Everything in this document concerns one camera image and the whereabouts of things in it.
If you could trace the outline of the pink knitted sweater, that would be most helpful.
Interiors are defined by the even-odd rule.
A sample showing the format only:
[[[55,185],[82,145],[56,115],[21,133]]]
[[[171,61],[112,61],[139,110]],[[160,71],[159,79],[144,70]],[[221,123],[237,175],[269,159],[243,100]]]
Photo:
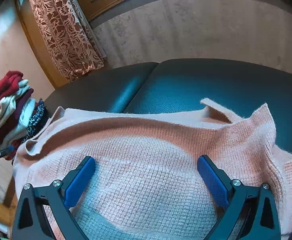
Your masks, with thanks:
[[[292,154],[267,104],[242,118],[209,99],[200,111],[114,114],[58,107],[17,150],[16,193],[47,186],[91,156],[96,172],[73,216],[89,239],[203,239],[218,213],[196,162],[207,155],[245,185],[268,183],[281,238],[292,233]]]

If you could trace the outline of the stack of folded clothes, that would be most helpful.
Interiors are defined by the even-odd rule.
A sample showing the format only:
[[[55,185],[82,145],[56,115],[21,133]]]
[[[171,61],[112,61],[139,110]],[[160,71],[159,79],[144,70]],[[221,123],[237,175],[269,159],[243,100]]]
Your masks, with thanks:
[[[44,101],[36,101],[33,92],[19,71],[9,71],[0,80],[0,150],[13,148],[6,160],[14,159],[19,146],[37,135],[48,121]]]

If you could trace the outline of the brown floral curtain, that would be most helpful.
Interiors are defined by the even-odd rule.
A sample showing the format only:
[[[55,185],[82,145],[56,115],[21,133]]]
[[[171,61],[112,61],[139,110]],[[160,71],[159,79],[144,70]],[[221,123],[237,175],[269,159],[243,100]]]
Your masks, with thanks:
[[[104,67],[101,48],[77,0],[29,0],[43,41],[58,72],[74,81]]]

